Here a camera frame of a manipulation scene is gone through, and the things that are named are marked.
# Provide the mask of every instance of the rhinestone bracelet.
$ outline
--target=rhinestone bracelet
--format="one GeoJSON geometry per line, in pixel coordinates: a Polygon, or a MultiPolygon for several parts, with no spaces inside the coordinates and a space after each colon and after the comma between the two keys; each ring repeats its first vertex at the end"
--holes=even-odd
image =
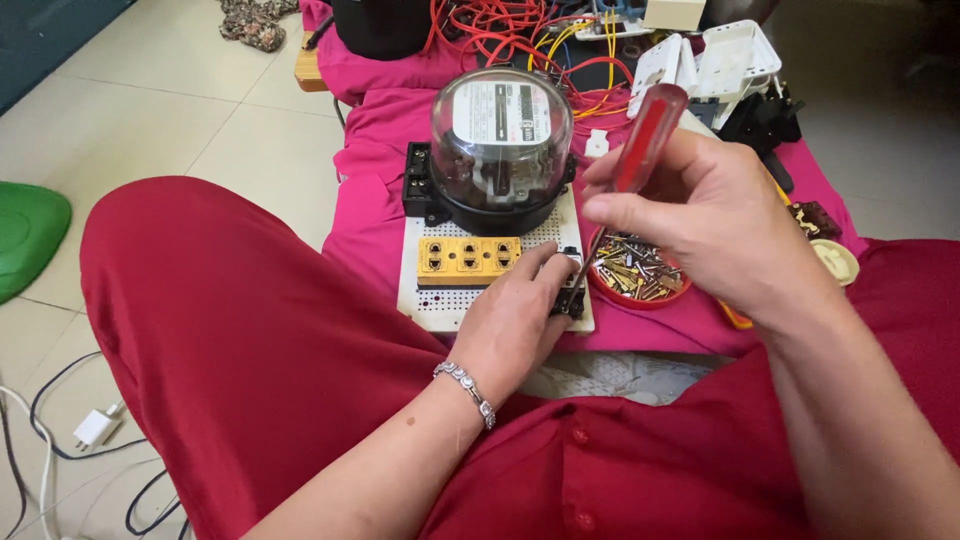
{"type": "Polygon", "coordinates": [[[480,394],[477,393],[476,386],[473,384],[473,379],[467,375],[467,372],[457,364],[446,360],[437,364],[437,367],[433,368],[433,378],[436,379],[437,376],[442,373],[447,372],[450,376],[460,382],[460,385],[464,387],[464,390],[469,392],[473,402],[480,407],[480,414],[483,415],[484,424],[487,426],[487,430],[493,429],[493,424],[496,422],[496,416],[493,414],[493,407],[489,402],[480,397],[480,394]]]}

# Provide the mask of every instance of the green plastic object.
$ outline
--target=green plastic object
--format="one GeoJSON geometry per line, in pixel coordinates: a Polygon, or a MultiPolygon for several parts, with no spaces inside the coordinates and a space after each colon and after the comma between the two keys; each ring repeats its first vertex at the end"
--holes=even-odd
{"type": "Polygon", "coordinates": [[[70,228],[70,214],[56,191],[0,182],[0,304],[40,275],[70,228]]]}

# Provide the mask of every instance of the electrical outlet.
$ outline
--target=electrical outlet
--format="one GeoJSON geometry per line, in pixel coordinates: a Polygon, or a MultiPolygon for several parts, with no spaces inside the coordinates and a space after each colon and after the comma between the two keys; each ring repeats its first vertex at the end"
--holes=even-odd
{"type": "Polygon", "coordinates": [[[420,288],[482,288],[514,267],[518,237],[424,236],[420,239],[417,285],[420,288]]]}

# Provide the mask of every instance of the white cable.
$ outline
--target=white cable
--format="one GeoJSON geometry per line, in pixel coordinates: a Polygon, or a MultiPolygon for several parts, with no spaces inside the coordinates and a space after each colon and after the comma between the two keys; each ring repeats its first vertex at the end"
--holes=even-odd
{"type": "Polygon", "coordinates": [[[57,508],[57,506],[60,506],[61,503],[65,502],[65,501],[66,501],[67,499],[69,499],[73,494],[77,493],[77,492],[80,491],[81,489],[84,489],[85,487],[87,487],[90,483],[92,483],[92,482],[94,482],[94,481],[96,481],[96,480],[98,480],[98,479],[101,479],[101,478],[105,477],[106,475],[108,475],[108,474],[110,474],[110,473],[115,473],[115,472],[117,472],[117,471],[119,471],[119,470],[121,470],[121,469],[133,468],[133,467],[136,467],[136,466],[138,466],[138,465],[143,465],[144,463],[151,463],[151,462],[157,461],[157,460],[159,460],[159,459],[160,459],[160,457],[151,457],[150,459],[144,459],[143,461],[135,461],[134,463],[127,463],[126,465],[118,465],[118,466],[116,466],[116,467],[113,467],[112,469],[108,469],[108,470],[104,471],[103,473],[100,473],[99,475],[93,477],[92,479],[87,480],[86,482],[84,482],[84,483],[78,485],[77,487],[75,487],[75,488],[73,489],[73,491],[71,491],[70,493],[67,493],[66,495],[64,495],[62,499],[60,499],[59,501],[57,501],[56,503],[54,503],[53,505],[51,505],[51,506],[50,506],[49,508],[47,508],[42,514],[36,516],[36,517],[33,519],[33,521],[31,521],[31,522],[29,522],[29,523],[26,523],[26,524],[24,524],[23,526],[21,526],[21,527],[20,527],[20,530],[18,530],[17,532],[15,532],[14,534],[11,535],[11,537],[10,537],[11,540],[13,540],[13,538],[16,538],[17,535],[19,535],[19,534],[20,534],[21,532],[23,532],[24,530],[27,530],[28,528],[30,528],[31,525],[33,525],[34,523],[36,523],[36,520],[41,519],[44,515],[46,515],[46,514],[52,512],[52,511],[54,511],[54,509],[57,508]]]}
{"type": "MultiPolygon", "coordinates": [[[[0,386],[0,392],[8,394],[14,401],[20,404],[20,407],[23,408],[23,412],[27,414],[27,419],[30,419],[30,407],[27,405],[27,402],[24,401],[23,397],[20,394],[17,394],[13,390],[10,390],[6,386],[0,386]]],[[[39,420],[35,419],[34,424],[36,428],[43,433],[43,436],[47,438],[47,459],[43,464],[43,477],[40,479],[40,517],[43,520],[43,533],[46,535],[47,540],[54,540],[54,534],[50,528],[50,522],[47,521],[46,509],[44,506],[47,501],[47,481],[50,477],[50,464],[53,462],[54,458],[54,438],[50,436],[50,431],[47,430],[39,420]]]]}

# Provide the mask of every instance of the shirt button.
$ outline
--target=shirt button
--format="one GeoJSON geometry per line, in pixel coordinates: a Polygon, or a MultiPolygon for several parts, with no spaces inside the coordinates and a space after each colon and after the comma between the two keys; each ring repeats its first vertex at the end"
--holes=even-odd
{"type": "Polygon", "coordinates": [[[590,438],[587,436],[587,432],[582,428],[574,428],[571,434],[573,435],[573,440],[576,441],[577,444],[587,444],[587,441],[590,440],[590,438]]]}
{"type": "Polygon", "coordinates": [[[576,520],[577,527],[585,532],[591,532],[597,527],[596,522],[593,521],[593,516],[586,512],[577,512],[574,520],[576,520]]]}

